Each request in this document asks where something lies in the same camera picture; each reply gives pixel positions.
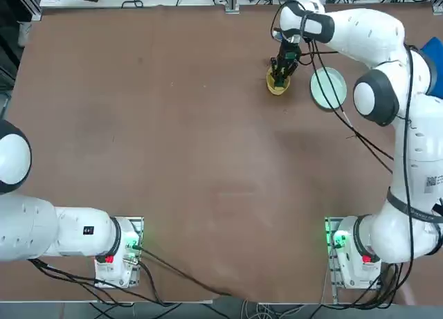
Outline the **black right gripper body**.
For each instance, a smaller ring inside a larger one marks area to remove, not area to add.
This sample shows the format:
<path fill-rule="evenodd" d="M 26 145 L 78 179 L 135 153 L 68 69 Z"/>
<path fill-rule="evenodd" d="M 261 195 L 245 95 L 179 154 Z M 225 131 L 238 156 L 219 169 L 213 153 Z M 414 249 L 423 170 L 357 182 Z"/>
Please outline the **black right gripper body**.
<path fill-rule="evenodd" d="M 300 60 L 300 46 L 299 43 L 289 42 L 283 39 L 280 42 L 280 49 L 276 57 L 277 63 L 280 65 L 288 65 L 298 63 Z"/>

